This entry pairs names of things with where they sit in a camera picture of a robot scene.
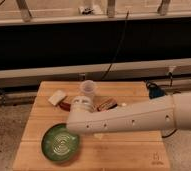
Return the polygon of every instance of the green ceramic bowl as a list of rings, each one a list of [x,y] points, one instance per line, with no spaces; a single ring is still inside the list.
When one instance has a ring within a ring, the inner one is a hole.
[[[45,157],[53,162],[66,162],[74,156],[79,147],[79,136],[71,134],[66,124],[61,123],[50,128],[41,143]]]

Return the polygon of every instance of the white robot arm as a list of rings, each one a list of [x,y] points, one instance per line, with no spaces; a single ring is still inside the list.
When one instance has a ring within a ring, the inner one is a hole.
[[[74,98],[67,120],[73,133],[191,130],[191,92],[156,98],[103,112],[94,112],[86,96]]]

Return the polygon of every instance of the brown object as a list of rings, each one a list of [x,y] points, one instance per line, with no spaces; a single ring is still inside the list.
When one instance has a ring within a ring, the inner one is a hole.
[[[71,104],[65,103],[65,102],[60,102],[59,106],[63,110],[70,111]]]
[[[117,106],[117,102],[114,99],[109,99],[109,100],[103,102],[102,104],[100,104],[97,107],[97,110],[104,111],[104,110],[112,109],[116,106]]]
[[[160,132],[129,132],[82,135],[79,152],[64,164],[47,160],[41,151],[44,133],[66,122],[68,112],[53,107],[47,99],[56,90],[68,93],[67,102],[79,95],[79,82],[42,82],[22,137],[13,171],[169,171],[169,161]],[[109,98],[127,104],[148,100],[144,83],[97,83],[95,105]]]

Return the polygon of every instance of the small cup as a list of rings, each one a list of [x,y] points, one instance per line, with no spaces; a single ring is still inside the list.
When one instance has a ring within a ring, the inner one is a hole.
[[[83,81],[80,85],[80,91],[81,94],[93,100],[96,92],[96,83],[92,80]]]

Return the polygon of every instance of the black panel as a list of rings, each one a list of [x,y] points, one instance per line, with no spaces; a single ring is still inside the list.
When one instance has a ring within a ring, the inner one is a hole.
[[[124,21],[0,27],[0,70],[109,63]],[[191,58],[191,18],[129,21],[117,62]]]

